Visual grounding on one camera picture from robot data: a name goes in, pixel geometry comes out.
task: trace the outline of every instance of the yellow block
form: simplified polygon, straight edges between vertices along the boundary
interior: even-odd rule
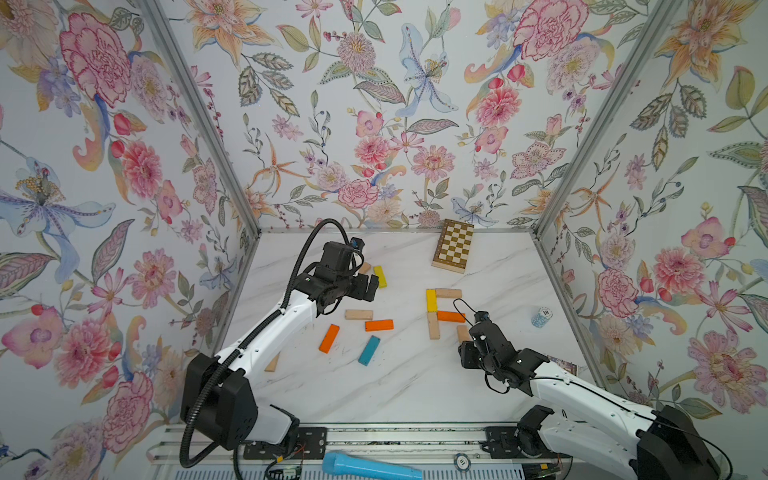
[[[382,267],[373,267],[373,272],[379,278],[379,288],[386,288],[386,277],[384,276],[384,270],[382,270]]]
[[[437,293],[434,290],[427,290],[427,312],[437,311]]]

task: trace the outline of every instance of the pink flower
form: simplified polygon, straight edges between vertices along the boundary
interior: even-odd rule
[[[512,87],[502,87],[491,90],[480,102],[477,120],[483,127],[503,125],[518,111],[522,100],[520,94]]]
[[[600,300],[615,316],[627,318],[637,310],[637,289],[620,270],[609,268],[598,277]]]
[[[376,63],[373,43],[362,33],[350,33],[342,38],[336,53],[353,73],[365,73]]]
[[[120,37],[90,13],[69,15],[69,30],[59,35],[61,54],[80,89],[114,108],[131,89],[131,64]]]
[[[379,199],[379,188],[368,180],[357,179],[339,189],[339,201],[351,208],[363,208]]]
[[[120,293],[120,290],[123,289],[125,283],[128,281],[128,278],[123,280],[123,272],[123,269],[118,268],[118,271],[114,276],[114,282],[112,281],[112,274],[106,272],[104,274],[104,286],[107,288],[103,289],[97,285],[91,289],[91,293],[103,300],[88,305],[88,313],[93,313],[96,310],[103,308],[104,312],[102,313],[102,317],[106,317],[112,312],[113,305],[120,305],[123,303],[123,299],[118,298],[118,293]]]
[[[157,306],[157,298],[166,296],[176,291],[174,280],[176,270],[174,259],[165,255],[165,249],[161,248],[152,252],[144,252],[144,262],[136,260],[134,273],[127,278],[127,282],[133,286],[132,294],[136,300],[144,298],[145,309]]]
[[[704,265],[683,247],[661,249],[656,261],[657,281],[672,293],[692,293],[704,281]]]
[[[525,152],[512,155],[515,169],[513,178],[533,177],[546,167],[554,164],[565,155],[564,148],[551,148],[548,144],[536,141]]]
[[[766,390],[760,383],[768,381],[768,369],[752,365],[757,354],[751,348],[736,350],[739,337],[730,330],[725,335],[717,332],[704,334],[703,343],[690,339],[688,356],[699,365],[694,368],[694,388],[705,395],[712,394],[712,400],[725,406],[725,394],[730,406],[738,413],[749,413],[759,403],[766,406]]]
[[[214,84],[205,83],[208,79],[210,79],[210,73],[207,71],[204,71],[201,74],[197,74],[197,65],[192,65],[190,67],[190,72],[192,72],[192,77],[194,77],[194,81],[197,84],[198,87],[213,87]]]
[[[711,295],[705,295],[701,290],[696,289],[696,294],[701,301],[712,307],[707,310],[707,316],[712,318],[715,316],[715,313],[719,313],[723,323],[725,323],[725,326],[727,326],[731,332],[736,333],[736,329],[733,328],[733,325],[738,326],[745,332],[749,332],[752,329],[752,326],[733,314],[746,315],[751,313],[750,309],[745,306],[727,306],[728,303],[733,302],[736,297],[739,296],[739,292],[731,289],[720,297],[717,292],[719,285],[718,282],[710,282]]]
[[[369,111],[361,110],[357,114],[356,133],[358,137],[377,135],[381,131],[383,125],[384,119],[376,117]]]
[[[507,127],[486,128],[482,135],[478,137],[475,146],[482,148],[490,154],[495,154],[502,146],[502,141],[507,137],[508,131]]]
[[[183,210],[176,195],[176,189],[170,180],[164,181],[163,187],[157,191],[157,208],[160,210],[160,218],[169,225],[173,223],[171,218],[176,217]]]
[[[152,381],[142,372],[136,372],[132,381],[118,384],[102,424],[107,450],[120,453],[139,436],[149,418],[153,393]]]
[[[376,165],[383,162],[389,155],[389,145],[384,137],[364,137],[357,147],[355,156],[364,164]]]
[[[523,59],[551,57],[576,39],[588,15],[582,0],[534,0],[523,13],[512,46],[522,45]]]
[[[437,183],[441,178],[448,176],[446,172],[453,170],[455,156],[450,154],[445,147],[429,147],[429,151],[422,149],[413,158],[413,167],[417,175],[424,174],[428,179]]]
[[[181,236],[189,243],[195,243],[203,235],[203,224],[197,220],[181,221]]]
[[[700,257],[716,258],[727,255],[730,250],[723,241],[724,237],[725,230],[720,221],[717,217],[710,217],[699,223],[698,227],[688,230],[688,233],[681,237],[681,241]]]
[[[73,389],[81,380],[87,383],[96,378],[111,347],[109,329],[102,322],[86,319],[73,325],[61,341],[62,353],[56,356],[59,384]]]
[[[216,208],[216,168],[213,161],[209,158],[205,161],[205,166],[200,165],[192,170],[194,176],[195,188],[192,198],[199,204],[205,205],[205,211],[210,215]]]
[[[493,168],[488,159],[475,163],[475,176],[483,180],[498,177],[498,168]]]
[[[123,153],[123,177],[139,197],[154,197],[163,180],[160,157],[154,153],[154,148],[143,141],[129,142]]]
[[[306,12],[304,15],[301,15],[301,18],[306,18],[312,13],[315,14],[317,18],[320,18],[320,10],[327,10],[331,7],[333,7],[333,3],[323,2],[322,0],[301,0],[304,2],[304,5],[296,4],[296,10],[299,12]]]
[[[392,148],[394,151],[398,151],[402,148],[402,151],[408,153],[408,147],[414,147],[424,143],[423,138],[416,140],[416,134],[411,134],[409,137],[406,132],[400,134],[400,140],[392,137],[392,141],[395,142],[395,146]]]
[[[17,323],[2,336],[2,344],[14,355],[23,358],[27,365],[41,369],[51,361],[62,332],[61,317],[54,307],[50,307],[43,310],[40,316]]]

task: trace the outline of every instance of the green leaf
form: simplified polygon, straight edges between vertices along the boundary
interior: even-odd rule
[[[706,400],[697,399],[695,397],[688,397],[682,399],[678,403],[680,407],[685,410],[688,415],[699,420],[711,419],[714,416],[722,415],[723,413],[714,408]]]
[[[733,110],[746,108],[755,93],[755,76],[744,67],[733,68],[733,77],[725,93],[725,105]]]
[[[760,158],[762,144],[754,141],[743,141],[731,144],[716,151],[707,152],[711,157],[729,160],[744,168],[760,168],[763,159]]]
[[[310,43],[306,36],[296,27],[291,25],[278,25],[277,29],[283,34],[288,46],[299,53],[310,49]]]
[[[326,84],[337,78],[349,77],[351,74],[352,71],[346,65],[341,61],[335,61],[326,69],[326,73],[320,79],[320,84]]]
[[[749,120],[749,118],[734,115],[732,117],[723,119],[719,124],[715,125],[714,127],[710,127],[707,130],[722,134],[727,131],[736,130],[739,126],[741,126],[742,123],[747,120]]]
[[[755,322],[768,333],[768,298],[760,295],[739,295],[752,310]]]

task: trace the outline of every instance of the blue flower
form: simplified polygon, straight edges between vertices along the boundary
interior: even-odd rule
[[[216,272],[216,274],[214,275],[211,272],[203,273],[203,275],[200,276],[200,285],[205,286],[210,290],[215,290],[222,286],[227,290],[232,290],[234,284],[232,283],[230,276],[234,272],[236,264],[237,258],[235,257],[235,259],[232,260],[232,263],[225,268],[221,257],[216,257],[216,265],[214,267],[214,272]]]
[[[451,199],[451,203],[453,204],[453,213],[457,214],[458,219],[461,221],[469,222],[472,224],[479,223],[483,227],[490,227],[494,223],[498,222],[498,220],[493,220],[492,218],[488,218],[481,214],[483,208],[482,202],[478,202],[473,206],[467,207],[467,200],[459,197],[453,197]]]
[[[19,182],[16,189],[24,198],[14,197],[0,189],[0,218],[5,219],[17,237],[31,232],[50,235],[61,250],[61,261],[56,269],[56,283],[63,283],[80,264],[80,256],[69,241],[69,234],[76,226],[95,228],[107,223],[114,204],[85,202],[76,207],[66,207],[58,202],[65,197],[59,190],[59,180],[47,164],[27,157],[28,171],[16,171]]]
[[[435,110],[442,113],[458,110],[451,103],[451,98],[439,92],[435,84],[440,82],[440,78],[448,69],[448,54],[443,52],[439,58],[428,59],[422,67],[419,57],[422,54],[424,41],[419,30],[410,23],[402,26],[402,48],[400,49],[400,63],[406,68],[405,81],[413,88],[413,98],[411,104],[400,108],[395,115],[398,117],[411,117],[416,113],[419,102],[426,96],[429,96],[429,103]]]

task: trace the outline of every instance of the orange lily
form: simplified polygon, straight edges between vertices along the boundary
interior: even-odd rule
[[[253,175],[253,181],[250,182],[250,185],[248,186],[248,188],[251,188],[253,186],[253,184],[256,183],[256,180],[259,178],[259,175],[274,174],[275,178],[277,179],[277,188],[275,188],[275,191],[272,193],[272,196],[274,197],[275,194],[277,193],[277,191],[280,189],[280,172],[283,172],[284,174],[293,175],[294,177],[298,177],[298,178],[309,178],[309,177],[307,177],[306,175],[296,174],[296,173],[286,169],[286,166],[291,165],[291,164],[295,164],[296,163],[295,161],[286,162],[284,164],[278,164],[277,163],[277,154],[275,153],[275,147],[274,147],[274,145],[272,145],[272,141],[270,140],[269,137],[267,137],[266,139],[270,142],[270,150],[272,151],[272,164],[269,167],[267,167],[267,168],[264,168],[262,170],[257,171]]]
[[[608,181],[605,182],[605,184],[602,187],[600,187],[600,189],[597,192],[593,192],[592,190],[589,190],[588,188],[579,188],[574,193],[572,193],[571,195],[575,195],[575,194],[581,192],[581,199],[582,200],[586,200],[587,203],[584,204],[584,205],[581,205],[580,207],[576,207],[576,210],[578,210],[579,208],[583,208],[583,210],[580,211],[577,214],[571,215],[571,217],[578,217],[579,215],[584,215],[585,213],[587,213],[589,211],[589,209],[592,208],[592,205],[594,205],[594,209],[598,213],[598,223],[600,224],[600,228],[603,231],[605,231],[605,228],[603,227],[603,219],[602,219],[602,217],[600,215],[600,204],[607,205],[608,208],[611,208],[611,205],[607,201],[603,200],[603,198],[600,196],[600,194],[602,194],[603,191],[606,188],[608,188],[608,185],[611,184],[611,181],[614,179],[614,177],[616,176],[616,172],[618,172],[618,171],[619,171],[619,169],[618,169],[618,165],[617,165],[616,166],[616,170],[614,170],[614,173],[611,175],[611,178],[609,178]]]

